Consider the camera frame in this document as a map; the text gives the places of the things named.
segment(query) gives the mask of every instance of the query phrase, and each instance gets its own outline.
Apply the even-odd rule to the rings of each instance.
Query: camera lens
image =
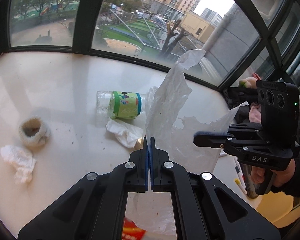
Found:
[[[267,95],[267,101],[268,101],[268,103],[270,105],[273,105],[273,103],[274,103],[273,93],[270,90],[268,90],[266,95]]]
[[[260,96],[260,99],[261,99],[261,100],[264,99],[264,92],[263,92],[263,90],[260,90],[260,91],[259,91],[259,96]]]
[[[279,105],[280,108],[283,108],[284,106],[284,98],[281,94],[277,96],[277,104]]]

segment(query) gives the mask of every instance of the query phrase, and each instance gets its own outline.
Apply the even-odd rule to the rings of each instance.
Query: bottle label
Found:
[[[139,93],[113,91],[114,117],[133,119],[141,112],[141,97]]]

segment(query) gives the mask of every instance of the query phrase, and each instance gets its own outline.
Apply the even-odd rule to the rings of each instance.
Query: sky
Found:
[[[205,8],[209,8],[223,17],[233,4],[233,0],[201,0],[194,12],[198,15],[201,15]]]

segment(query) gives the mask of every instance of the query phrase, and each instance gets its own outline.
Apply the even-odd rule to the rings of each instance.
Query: white countertop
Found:
[[[15,169],[0,156],[0,218],[14,236],[86,173],[111,172],[129,159],[130,150],[96,126],[96,92],[146,93],[164,77],[146,67],[68,53],[16,52],[0,57],[0,148],[21,146],[18,126],[32,115],[51,129],[48,143],[33,152],[37,163],[29,184],[16,185]],[[226,113],[221,94],[187,83],[193,92],[178,117],[195,116],[204,123]],[[214,174],[245,199],[233,181],[232,159],[219,158]]]

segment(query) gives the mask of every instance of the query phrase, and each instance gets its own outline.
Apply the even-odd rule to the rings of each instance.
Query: sandy ground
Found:
[[[112,39],[105,39],[108,46],[114,51],[120,51],[122,53],[135,53],[136,49],[140,49],[138,46],[130,44],[125,41],[117,41]]]
[[[70,21],[74,19],[59,21],[44,25],[39,25],[34,28],[26,29],[24,31],[14,33],[11,37],[12,46],[22,46],[22,45],[40,45],[34,43],[35,40],[41,34],[42,36],[47,36],[48,31],[50,31],[50,36],[52,41],[49,45],[61,45],[61,46],[72,46],[72,35],[70,34],[67,26]]]

